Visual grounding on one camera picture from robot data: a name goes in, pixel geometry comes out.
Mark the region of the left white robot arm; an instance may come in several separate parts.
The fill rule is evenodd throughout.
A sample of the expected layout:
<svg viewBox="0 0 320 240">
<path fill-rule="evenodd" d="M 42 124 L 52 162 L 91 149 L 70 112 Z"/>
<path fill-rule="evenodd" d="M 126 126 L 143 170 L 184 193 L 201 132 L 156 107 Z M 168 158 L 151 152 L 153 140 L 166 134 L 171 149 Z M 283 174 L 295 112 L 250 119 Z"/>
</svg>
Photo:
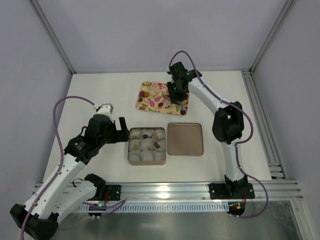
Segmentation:
<svg viewBox="0 0 320 240">
<path fill-rule="evenodd" d="M 87 200 L 105 198 L 106 181 L 93 173 L 67 195 L 63 192 L 104 145 L 129 141 L 125 118 L 120 117 L 119 123 L 120 130 L 109 116 L 95 114 L 81 133 L 68 142 L 60 163 L 37 192 L 24 204 L 16 203 L 11 208 L 10 215 L 21 229 L 21 238 L 28 234 L 35 240 L 49 240 L 74 208 Z"/>
</svg>

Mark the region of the gold tin lid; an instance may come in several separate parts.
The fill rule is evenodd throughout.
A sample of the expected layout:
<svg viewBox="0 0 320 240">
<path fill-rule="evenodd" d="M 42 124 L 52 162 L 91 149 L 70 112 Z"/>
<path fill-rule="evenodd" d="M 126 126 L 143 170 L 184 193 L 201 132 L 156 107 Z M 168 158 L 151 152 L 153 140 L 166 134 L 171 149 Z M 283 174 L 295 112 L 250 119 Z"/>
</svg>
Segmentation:
<svg viewBox="0 0 320 240">
<path fill-rule="evenodd" d="M 204 154 L 200 123 L 171 122 L 167 125 L 167 153 L 170 156 L 200 157 Z"/>
</svg>

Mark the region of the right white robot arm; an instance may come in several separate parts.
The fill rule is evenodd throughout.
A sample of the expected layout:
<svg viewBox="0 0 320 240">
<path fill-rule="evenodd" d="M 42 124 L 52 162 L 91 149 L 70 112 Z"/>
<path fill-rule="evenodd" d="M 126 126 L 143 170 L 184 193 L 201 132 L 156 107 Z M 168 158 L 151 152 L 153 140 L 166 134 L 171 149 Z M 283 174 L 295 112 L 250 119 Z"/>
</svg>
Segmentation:
<svg viewBox="0 0 320 240">
<path fill-rule="evenodd" d="M 171 81 L 167 83 L 171 102 L 184 101 L 191 93 L 198 97 L 213 114 L 212 133 L 222 146 L 225 183 L 213 184 L 211 192 L 213 194 L 220 192 L 222 197 L 227 199 L 243 198 L 245 188 L 248 186 L 248 177 L 241 168 L 241 150 L 236 146 L 245 128 L 241 103 L 238 101 L 229 103 L 224 100 L 207 85 L 201 73 L 195 69 L 187 70 L 180 61 L 170 66 L 167 73 L 171 75 Z"/>
</svg>

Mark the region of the metal tongs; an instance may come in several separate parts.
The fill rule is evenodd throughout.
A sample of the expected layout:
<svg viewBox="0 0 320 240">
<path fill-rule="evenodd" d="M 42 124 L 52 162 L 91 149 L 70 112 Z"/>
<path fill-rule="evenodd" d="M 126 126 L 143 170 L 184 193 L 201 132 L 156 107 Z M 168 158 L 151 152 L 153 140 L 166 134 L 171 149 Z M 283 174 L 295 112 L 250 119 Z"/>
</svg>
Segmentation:
<svg viewBox="0 0 320 240">
<path fill-rule="evenodd" d="M 169 94 L 167 91 L 163 91 L 163 92 L 161 93 L 161 95 L 162 95 L 162 97 L 163 97 L 166 101 L 168 101 L 171 105 L 176 105 L 181 111 L 184 110 L 184 105 L 183 105 L 183 103 L 180 102 L 180 101 L 173 101 L 173 100 L 171 99 L 170 94 Z"/>
</svg>

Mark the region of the brown wedge chocolate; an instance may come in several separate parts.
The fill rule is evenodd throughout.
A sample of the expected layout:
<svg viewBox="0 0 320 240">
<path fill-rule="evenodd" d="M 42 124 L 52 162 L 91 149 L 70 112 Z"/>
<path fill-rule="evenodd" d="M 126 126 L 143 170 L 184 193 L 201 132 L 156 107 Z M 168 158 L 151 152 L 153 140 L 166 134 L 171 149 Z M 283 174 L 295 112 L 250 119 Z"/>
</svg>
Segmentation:
<svg viewBox="0 0 320 240">
<path fill-rule="evenodd" d="M 161 147 L 157 142 L 154 142 L 154 146 L 155 146 L 156 148 L 160 148 L 160 147 Z"/>
</svg>

